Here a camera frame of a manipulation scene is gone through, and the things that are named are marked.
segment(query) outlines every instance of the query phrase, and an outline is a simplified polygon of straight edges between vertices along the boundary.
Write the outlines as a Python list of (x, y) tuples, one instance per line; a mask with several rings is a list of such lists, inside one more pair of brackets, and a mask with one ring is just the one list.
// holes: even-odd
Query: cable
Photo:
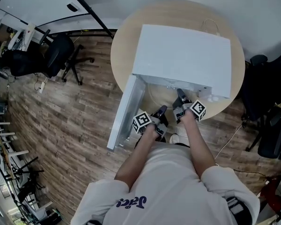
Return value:
[(242, 127), (242, 125), (243, 125), (244, 122), (246, 122), (246, 120), (242, 122), (242, 124), (239, 126), (239, 128), (236, 130), (236, 132), (232, 135), (232, 137), (228, 140), (228, 142), (226, 142), (226, 144), (221, 148), (221, 150), (217, 153), (217, 155), (215, 156), (214, 159), (216, 159), (217, 156), (219, 156), (219, 154), (221, 153), (221, 151), (222, 151), (222, 150), (227, 146), (227, 144), (232, 140), (232, 138), (233, 138), (234, 135), (239, 131), (239, 129)]
[(202, 30), (202, 28), (205, 26), (205, 22), (208, 21), (208, 20), (215, 23), (216, 28), (217, 28), (216, 34), (217, 34), (218, 36), (220, 36), (221, 34), (220, 34), (219, 26), (217, 25), (217, 23), (215, 22), (215, 20), (213, 20), (213, 19), (211, 19), (211, 18), (207, 18), (207, 19), (205, 19), (205, 20), (203, 21), (202, 26), (201, 26), (201, 30)]
[(75, 43), (81, 37), (82, 34), (83, 34), (83, 31), (81, 32), (80, 36), (75, 39), (75, 41), (73, 43)]
[(235, 172), (240, 172), (240, 173), (258, 173), (262, 176), (264, 176), (265, 178), (267, 178), (267, 176), (265, 176), (264, 174), (260, 173), (260, 172), (249, 172), (249, 171), (240, 171), (240, 170), (236, 170), (236, 169), (233, 169)]
[(34, 75), (37, 76), (37, 81), (35, 82), (33, 87), (35, 91), (38, 91), (40, 89), (40, 88), (36, 89), (36, 83), (38, 82), (38, 74), (34, 73)]

